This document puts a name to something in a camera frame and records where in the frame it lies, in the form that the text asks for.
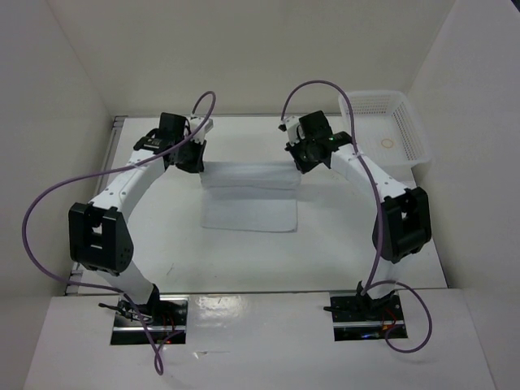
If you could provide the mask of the white fabric skirt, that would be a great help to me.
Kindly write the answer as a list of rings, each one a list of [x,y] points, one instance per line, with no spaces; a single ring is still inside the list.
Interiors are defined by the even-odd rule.
[[[200,174],[204,228],[295,232],[301,173],[292,162],[208,162]]]

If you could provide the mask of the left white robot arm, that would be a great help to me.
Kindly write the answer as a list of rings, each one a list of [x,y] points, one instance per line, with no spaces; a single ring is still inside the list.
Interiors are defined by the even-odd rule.
[[[75,203],[68,212],[72,260],[100,275],[123,294],[115,310],[150,325],[175,307],[162,301],[158,287],[133,261],[134,244],[128,220],[146,191],[169,167],[192,174],[203,172],[206,134],[211,119],[163,113],[158,126],[133,146],[125,166],[88,203]]]

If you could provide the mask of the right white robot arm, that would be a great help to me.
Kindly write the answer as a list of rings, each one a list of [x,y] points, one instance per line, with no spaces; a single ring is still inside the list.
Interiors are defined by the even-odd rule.
[[[431,240],[427,193],[392,178],[362,152],[354,136],[334,133],[320,110],[282,119],[279,130],[288,135],[285,150],[300,173],[323,164],[375,202],[375,262],[367,280],[357,285],[355,301],[347,310],[364,319],[376,318],[391,300],[389,285],[397,280],[400,263]]]

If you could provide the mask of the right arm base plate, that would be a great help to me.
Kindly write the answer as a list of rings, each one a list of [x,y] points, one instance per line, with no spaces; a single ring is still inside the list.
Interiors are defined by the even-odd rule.
[[[408,337],[401,300],[394,292],[383,303],[363,309],[354,291],[331,292],[323,310],[331,315],[334,341],[384,340]]]

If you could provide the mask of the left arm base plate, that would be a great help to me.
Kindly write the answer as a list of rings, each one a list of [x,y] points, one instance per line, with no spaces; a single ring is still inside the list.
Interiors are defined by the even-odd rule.
[[[186,340],[189,299],[186,296],[166,295],[161,296],[161,302],[166,311],[156,317],[140,309],[153,342],[156,345],[162,342],[167,345],[183,345]],[[149,343],[137,313],[127,301],[119,299],[116,305],[99,303],[98,306],[104,310],[111,310],[114,314],[111,345],[146,345]]]

